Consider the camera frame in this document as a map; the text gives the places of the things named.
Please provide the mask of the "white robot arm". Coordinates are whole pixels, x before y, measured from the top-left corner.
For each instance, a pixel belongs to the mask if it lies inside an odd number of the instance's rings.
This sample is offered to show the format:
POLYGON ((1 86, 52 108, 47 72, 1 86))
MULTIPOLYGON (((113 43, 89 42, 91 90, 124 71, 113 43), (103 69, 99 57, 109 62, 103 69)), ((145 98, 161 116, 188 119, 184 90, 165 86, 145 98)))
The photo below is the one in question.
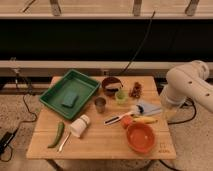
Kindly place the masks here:
POLYGON ((213 112, 213 85, 206 82, 209 74, 208 65, 200 60, 176 66, 167 72, 167 84, 160 93, 167 121, 174 117, 187 98, 213 112))

